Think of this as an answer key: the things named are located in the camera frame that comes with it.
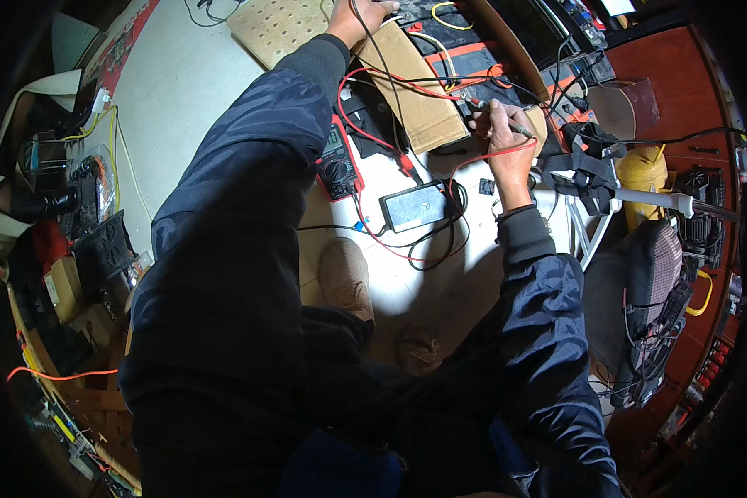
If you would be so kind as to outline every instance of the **digital multimeter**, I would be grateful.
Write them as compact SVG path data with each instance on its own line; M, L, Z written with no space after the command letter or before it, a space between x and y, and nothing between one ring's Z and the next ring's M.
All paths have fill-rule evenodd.
M332 203L353 194L355 184L359 191L366 186L351 155L349 137L338 115L332 114L332 127L327 146L324 147L320 159L315 161L315 166L319 183Z

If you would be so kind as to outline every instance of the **pegboard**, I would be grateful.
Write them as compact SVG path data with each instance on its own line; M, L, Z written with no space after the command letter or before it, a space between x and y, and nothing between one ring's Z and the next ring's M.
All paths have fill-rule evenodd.
M266 68L327 30L332 0L247 0L227 19L240 43Z

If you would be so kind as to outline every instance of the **yellow gas cylinder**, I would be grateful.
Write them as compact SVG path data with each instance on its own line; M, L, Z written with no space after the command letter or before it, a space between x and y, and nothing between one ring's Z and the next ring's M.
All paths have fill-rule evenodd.
M642 146L618 159L615 168L622 188L660 192L667 183L667 160L664 159L663 150L664 146ZM660 218L659 207L652 204L624 202L623 211L629 234L643 221Z

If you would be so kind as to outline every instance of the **white tile floor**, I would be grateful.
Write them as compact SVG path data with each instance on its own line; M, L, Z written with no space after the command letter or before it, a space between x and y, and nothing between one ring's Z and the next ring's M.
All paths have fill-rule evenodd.
M114 23L108 39L141 5L134 1ZM218 0L212 8L221 15L222 7L231 9L231 0ZM139 189L154 215L188 166L202 137L213 121L241 94L263 70L221 25L201 28L193 25L182 2L161 0L151 14L129 55L117 86L114 100L120 108L122 129L127 138ZM108 126L101 125L88 142L108 143ZM448 172L459 156L432 159L430 167ZM121 207L125 225L136 252L151 253L149 219L140 203L127 158L117 146ZM366 189L362 206L372 229L382 225L378 199L414 186L398 172L392 160L374 156L359 161ZM450 352L470 328L488 311L498 296L503 271L500 248L495 245L496 225L491 204L495 198L478 194L478 180L492 178L483 162L472 164L456 177L468 190L470 241L437 269L420 273L408 262L387 252L363 234L343 230L364 250L369 265L370 291L376 308L378 332L371 352L382 359L393 359L393 341L399 330L414 322L435 327L440 342ZM357 222L351 200L329 203L314 186L308 195L308 210L302 226L316 224L353 225ZM551 232L560 251L569 251L569 227L564 202L554 209L555 195L537 190L538 205L550 218ZM428 227L386 236L388 243L406 243L417 239ZM300 284L305 304L321 304L316 280L321 247L334 234L329 230L299 233L301 247ZM445 236L437 237L442 250ZM430 244L419 247L414 256L429 254Z

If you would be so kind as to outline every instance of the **red wooden cabinet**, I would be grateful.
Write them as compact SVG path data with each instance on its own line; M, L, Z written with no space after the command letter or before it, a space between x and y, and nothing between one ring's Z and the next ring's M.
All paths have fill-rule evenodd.
M607 55L618 78L650 78L659 107L659 121L641 132L638 139L677 139L708 128L730 126L723 90L703 46L691 28L670 29L650 35L611 49ZM705 152L703 149L718 150L718 153ZM734 143L728 133L717 132L680 144L669 144L664 154L671 171L689 171L694 165L720 168L726 186L725 206L738 209L739 185L733 159ZM640 463L640 455L681 403L687 387L706 359L715 333L721 332L718 330L719 322L725 307L729 305L730 269L734 267L737 257L737 226L726 222L725 228L719 268L703 268L714 281L710 302L704 314L687 315L687 326L678 338L667 364L664 388L643 409L628 409L612 416L606 436L612 445L618 470L631 473L645 466ZM698 279L693 286L695 294L691 303L698 308L705 300L707 281ZM735 342L736 328L737 319L729 317L725 327L728 344ZM672 458L685 463L681 461L681 455L690 454L691 451L683 447L683 443L672 441L667 450L659 453L658 462ZM649 492L653 489L649 482L655 478L649 477L652 471L645 469L645 472L647 485L640 487Z

